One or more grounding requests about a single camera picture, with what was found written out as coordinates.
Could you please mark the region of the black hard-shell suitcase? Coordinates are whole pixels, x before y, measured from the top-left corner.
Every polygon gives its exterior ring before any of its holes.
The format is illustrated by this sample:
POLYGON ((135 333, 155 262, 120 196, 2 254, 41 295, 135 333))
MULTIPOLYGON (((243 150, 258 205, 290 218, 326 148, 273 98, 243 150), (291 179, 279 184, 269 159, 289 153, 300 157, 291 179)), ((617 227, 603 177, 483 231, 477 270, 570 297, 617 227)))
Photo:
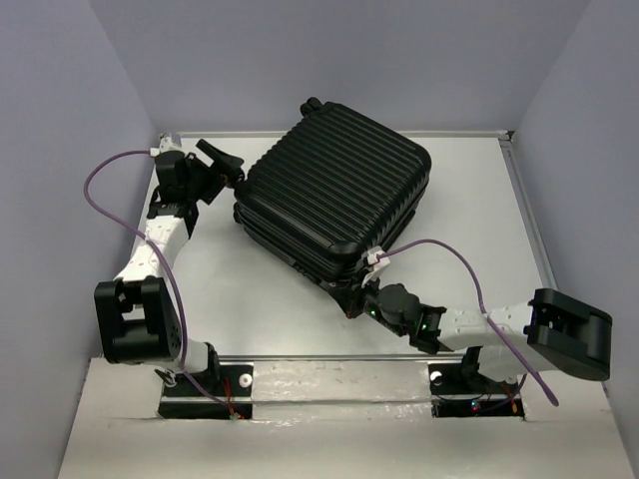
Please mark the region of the black hard-shell suitcase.
POLYGON ((310 98, 301 113, 250 167, 235 191, 234 217, 314 282, 345 287, 361 256, 392 244, 410 222, 431 156, 343 104, 310 98))

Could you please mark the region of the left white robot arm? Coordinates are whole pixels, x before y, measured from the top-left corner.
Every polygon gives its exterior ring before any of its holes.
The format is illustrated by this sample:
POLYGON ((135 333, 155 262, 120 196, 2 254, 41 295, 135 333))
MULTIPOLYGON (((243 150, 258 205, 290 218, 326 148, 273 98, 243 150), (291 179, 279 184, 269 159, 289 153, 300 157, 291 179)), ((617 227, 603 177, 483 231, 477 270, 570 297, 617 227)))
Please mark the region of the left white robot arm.
POLYGON ((132 232, 139 243, 115 278, 96 286, 94 302, 109 362, 153 364, 168 376, 184 377, 198 393, 209 394, 221 382, 219 358, 211 344, 189 338, 173 265, 193 235, 198 205, 208 205, 223 189, 237 187, 244 178, 244 162, 204 140, 197 148, 209 158, 207 163, 174 145, 146 151, 154 162, 157 184, 141 228, 97 209, 132 232))

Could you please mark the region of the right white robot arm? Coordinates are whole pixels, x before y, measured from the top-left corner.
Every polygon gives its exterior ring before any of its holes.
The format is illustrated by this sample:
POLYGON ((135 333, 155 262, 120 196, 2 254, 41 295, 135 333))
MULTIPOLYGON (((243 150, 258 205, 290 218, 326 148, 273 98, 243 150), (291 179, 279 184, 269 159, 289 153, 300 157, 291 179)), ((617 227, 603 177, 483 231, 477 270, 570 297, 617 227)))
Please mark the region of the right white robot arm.
POLYGON ((530 370, 595 382, 610 377, 611 316, 551 288, 483 312, 430 306, 401 283, 373 282, 355 290, 345 312, 369 315, 423 353, 464 352, 459 378, 472 391, 530 370))

